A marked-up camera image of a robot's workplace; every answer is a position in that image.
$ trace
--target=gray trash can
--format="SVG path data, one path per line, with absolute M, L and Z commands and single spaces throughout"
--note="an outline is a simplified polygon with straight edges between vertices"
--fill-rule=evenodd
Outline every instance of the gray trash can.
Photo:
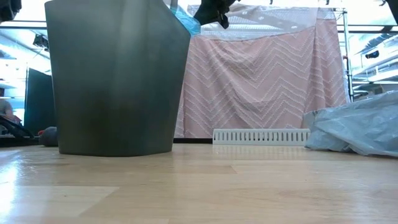
M 61 154 L 170 152 L 190 34 L 162 0 L 45 4 Z

